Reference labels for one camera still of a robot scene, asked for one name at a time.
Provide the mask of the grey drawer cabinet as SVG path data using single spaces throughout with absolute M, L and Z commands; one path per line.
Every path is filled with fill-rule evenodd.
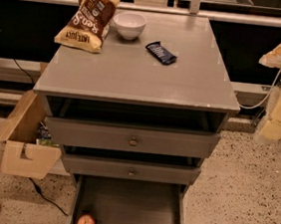
M 210 22 L 172 14 L 145 17 L 138 39 L 126 41 L 113 29 L 97 55 L 59 48 L 34 87 L 47 117 L 220 135 L 239 105 Z M 145 48 L 152 42 L 177 61 L 163 65 Z M 194 168 L 205 159 L 58 144 L 62 159 L 90 155 Z

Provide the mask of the grey bottom drawer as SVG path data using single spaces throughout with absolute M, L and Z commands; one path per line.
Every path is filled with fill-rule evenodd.
M 179 185 L 85 175 L 76 186 L 66 224 L 86 213 L 96 224 L 184 224 Z

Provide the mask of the grey drawer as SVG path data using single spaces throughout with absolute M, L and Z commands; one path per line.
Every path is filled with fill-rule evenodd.
M 179 185 L 85 175 L 76 186 L 66 224 L 86 213 L 96 224 L 184 224 Z
M 45 123 L 54 141 L 63 145 L 147 154 L 206 158 L 221 139 L 216 133 L 177 132 L 54 117 L 47 117 Z
M 176 164 L 138 160 L 109 159 L 108 157 L 65 154 L 63 164 L 72 174 L 127 178 L 188 185 L 195 182 L 200 169 Z

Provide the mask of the grey middle drawer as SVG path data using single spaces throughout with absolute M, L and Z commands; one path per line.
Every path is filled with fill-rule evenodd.
M 65 154 L 63 164 L 72 174 L 127 178 L 188 185 L 195 182 L 200 169 L 176 164 L 138 160 L 109 159 L 108 157 Z

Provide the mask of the grey top drawer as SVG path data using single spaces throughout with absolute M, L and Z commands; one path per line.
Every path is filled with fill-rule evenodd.
M 45 123 L 54 141 L 63 145 L 147 154 L 206 158 L 221 139 L 216 133 L 177 132 L 54 117 L 47 117 Z

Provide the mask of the metal railing bar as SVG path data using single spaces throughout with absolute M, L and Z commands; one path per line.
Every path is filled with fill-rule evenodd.
M 60 5 L 70 5 L 70 6 L 79 5 L 78 0 L 22 0 L 22 1 L 32 1 L 32 2 L 51 3 L 51 4 L 60 4 Z M 183 16 L 189 15 L 189 11 L 184 8 L 155 7 L 155 6 L 137 5 L 128 2 L 121 2 L 118 5 L 118 7 L 120 9 L 127 9 L 127 10 L 137 10 L 137 11 L 174 14 L 174 15 L 183 15 Z M 212 19 L 212 21 L 281 28 L 281 18 L 279 17 L 270 17 L 270 16 L 261 17 L 260 15 L 251 15 L 251 14 L 241 15 L 241 14 L 231 14 L 231 13 L 212 12 L 212 11 L 203 11 L 203 10 L 200 10 L 197 13 L 197 16 L 202 18 L 209 18 Z

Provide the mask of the dark blue snack bar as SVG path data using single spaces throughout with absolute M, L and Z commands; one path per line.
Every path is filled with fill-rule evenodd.
M 177 56 L 166 49 L 160 42 L 152 42 L 145 46 L 147 51 L 152 54 L 163 65 L 167 66 L 177 61 Z

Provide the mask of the white bowl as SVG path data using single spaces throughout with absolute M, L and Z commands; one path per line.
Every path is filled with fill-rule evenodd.
M 126 40 L 137 38 L 146 25 L 147 19 L 145 16 L 133 13 L 122 12 L 114 17 L 118 34 Z

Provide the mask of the brown chip bag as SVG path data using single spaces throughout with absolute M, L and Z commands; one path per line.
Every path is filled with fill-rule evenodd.
M 56 37 L 58 44 L 99 53 L 121 0 L 78 0 L 79 9 Z

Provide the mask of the items inside cardboard box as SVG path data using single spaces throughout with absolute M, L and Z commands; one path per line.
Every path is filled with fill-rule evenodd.
M 55 143 L 55 141 L 52 139 L 48 128 L 42 122 L 39 122 L 38 124 L 36 144 L 53 147 L 59 146 L 59 144 Z

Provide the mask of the cardboard box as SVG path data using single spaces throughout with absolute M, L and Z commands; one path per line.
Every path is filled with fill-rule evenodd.
M 5 143 L 1 173 L 43 179 L 54 167 L 60 148 L 36 144 L 38 125 L 45 117 L 42 99 L 34 91 L 24 93 L 0 126 L 0 142 Z

